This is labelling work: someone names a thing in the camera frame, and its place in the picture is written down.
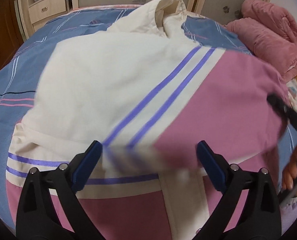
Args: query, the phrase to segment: pink blanket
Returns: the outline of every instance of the pink blanket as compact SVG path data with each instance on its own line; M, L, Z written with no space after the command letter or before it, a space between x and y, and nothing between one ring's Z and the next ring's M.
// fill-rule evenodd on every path
M244 18L227 24L257 57L270 63L288 82L297 75L297 23L284 8L245 0Z

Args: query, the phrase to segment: floral pattern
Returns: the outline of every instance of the floral pattern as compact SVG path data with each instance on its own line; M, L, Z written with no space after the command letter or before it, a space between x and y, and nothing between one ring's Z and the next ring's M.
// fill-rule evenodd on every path
M290 104L295 111L297 111L297 81L296 79L292 79L291 81L287 82L288 88L288 97L290 100Z

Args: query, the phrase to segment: hand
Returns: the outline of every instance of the hand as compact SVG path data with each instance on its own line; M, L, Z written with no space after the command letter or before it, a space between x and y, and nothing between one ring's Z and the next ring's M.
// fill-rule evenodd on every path
M297 178L297 146L295 147L290 162L286 165L282 174L282 189L292 190L293 180Z

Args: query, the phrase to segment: drawer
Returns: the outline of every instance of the drawer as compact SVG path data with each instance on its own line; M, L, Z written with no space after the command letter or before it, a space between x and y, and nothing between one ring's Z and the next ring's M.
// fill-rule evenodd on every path
M58 17L58 16L61 16L63 14L66 14L66 11L65 12L62 12L62 13L58 13L58 14L55 14L55 15L52 15L50 17L47 17L43 20L40 20L36 23L33 23L33 28L34 28L34 31L36 32L38 29L42 28L48 21Z
M65 0L42 0L29 7L31 23L36 23L52 15L65 12Z

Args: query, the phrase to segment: blue bedsheet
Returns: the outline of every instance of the blue bedsheet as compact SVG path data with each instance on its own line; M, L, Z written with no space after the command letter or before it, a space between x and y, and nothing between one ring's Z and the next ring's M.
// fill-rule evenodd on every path
M5 189L8 148L15 124L33 106L39 77L56 44L71 37L105 31L122 15L125 17L133 10L87 9L58 17L30 37L11 62L0 71L0 217L10 227L14 228ZM201 45L250 54L235 34L212 20L188 17L182 29L187 37Z

